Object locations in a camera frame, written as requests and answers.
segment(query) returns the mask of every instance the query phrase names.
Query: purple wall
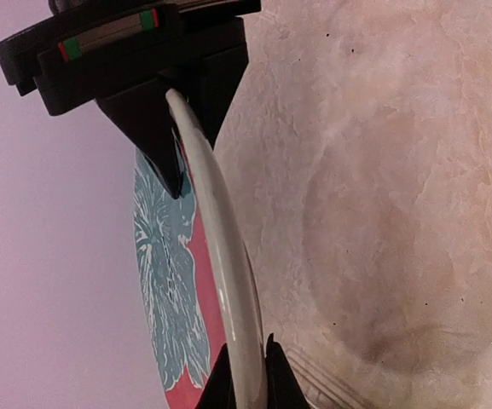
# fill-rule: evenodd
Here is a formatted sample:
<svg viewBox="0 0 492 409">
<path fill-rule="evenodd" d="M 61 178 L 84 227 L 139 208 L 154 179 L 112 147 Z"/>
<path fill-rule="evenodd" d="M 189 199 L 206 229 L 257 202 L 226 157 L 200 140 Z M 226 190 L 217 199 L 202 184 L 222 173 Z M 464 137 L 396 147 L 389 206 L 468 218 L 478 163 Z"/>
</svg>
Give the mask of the purple wall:
<svg viewBox="0 0 492 409">
<path fill-rule="evenodd" d="M 0 0 L 0 40 L 49 16 Z M 132 225 L 134 151 L 92 105 L 51 118 L 0 71 L 0 408 L 165 407 Z"/>
</svg>

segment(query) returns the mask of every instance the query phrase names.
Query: red stripe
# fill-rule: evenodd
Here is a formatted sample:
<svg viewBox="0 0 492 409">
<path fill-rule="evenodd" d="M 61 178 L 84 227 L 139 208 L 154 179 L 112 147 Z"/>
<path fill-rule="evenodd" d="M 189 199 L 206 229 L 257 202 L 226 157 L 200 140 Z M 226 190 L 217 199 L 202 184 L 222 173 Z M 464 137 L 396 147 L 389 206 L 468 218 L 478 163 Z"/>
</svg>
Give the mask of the red stripe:
<svg viewBox="0 0 492 409">
<path fill-rule="evenodd" d="M 64 61 L 69 61 L 69 56 L 67 55 L 66 47 L 64 47 L 64 43 L 58 43 L 58 48 L 60 49 L 61 56 L 64 57 Z"/>
<path fill-rule="evenodd" d="M 153 20 L 154 20 L 154 26 L 158 27 L 159 26 L 159 14 L 157 13 L 156 9 L 153 9 Z"/>
</svg>

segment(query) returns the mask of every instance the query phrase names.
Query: stained surface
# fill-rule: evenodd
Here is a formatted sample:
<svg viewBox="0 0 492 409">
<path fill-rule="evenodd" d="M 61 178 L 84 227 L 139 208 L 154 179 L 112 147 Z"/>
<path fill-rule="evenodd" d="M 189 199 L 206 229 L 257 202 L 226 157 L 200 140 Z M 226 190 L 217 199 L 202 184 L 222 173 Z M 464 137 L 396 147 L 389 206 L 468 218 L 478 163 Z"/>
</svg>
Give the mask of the stained surface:
<svg viewBox="0 0 492 409">
<path fill-rule="evenodd" d="M 265 332 L 320 407 L 492 408 L 492 0 L 263 6 L 217 155 Z"/>
</svg>

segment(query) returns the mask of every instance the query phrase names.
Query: green stripe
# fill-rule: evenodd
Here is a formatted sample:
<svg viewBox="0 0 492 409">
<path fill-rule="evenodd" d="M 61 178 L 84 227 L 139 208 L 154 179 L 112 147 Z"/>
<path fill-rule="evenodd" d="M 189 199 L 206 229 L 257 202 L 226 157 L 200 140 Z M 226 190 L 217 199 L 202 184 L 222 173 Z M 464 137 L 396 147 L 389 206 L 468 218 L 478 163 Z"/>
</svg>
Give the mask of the green stripe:
<svg viewBox="0 0 492 409">
<path fill-rule="evenodd" d="M 143 30 L 154 29 L 153 11 L 147 10 L 140 13 L 140 21 L 142 22 Z"/>
<path fill-rule="evenodd" d="M 81 49 L 79 48 L 78 41 L 75 37 L 68 38 L 67 40 L 64 40 L 63 43 L 70 60 L 76 60 L 83 54 L 81 53 Z"/>
</svg>

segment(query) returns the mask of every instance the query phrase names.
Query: beige stone surface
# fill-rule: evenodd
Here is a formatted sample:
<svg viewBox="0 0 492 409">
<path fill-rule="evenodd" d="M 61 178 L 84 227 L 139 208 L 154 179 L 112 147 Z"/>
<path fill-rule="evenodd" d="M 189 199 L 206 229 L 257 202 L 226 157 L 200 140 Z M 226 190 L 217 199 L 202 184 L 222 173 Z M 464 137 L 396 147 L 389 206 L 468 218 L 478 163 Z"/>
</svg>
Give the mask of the beige stone surface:
<svg viewBox="0 0 492 409">
<path fill-rule="evenodd" d="M 320 407 L 492 408 L 492 0 L 246 23 L 217 155 L 265 331 Z"/>
</svg>

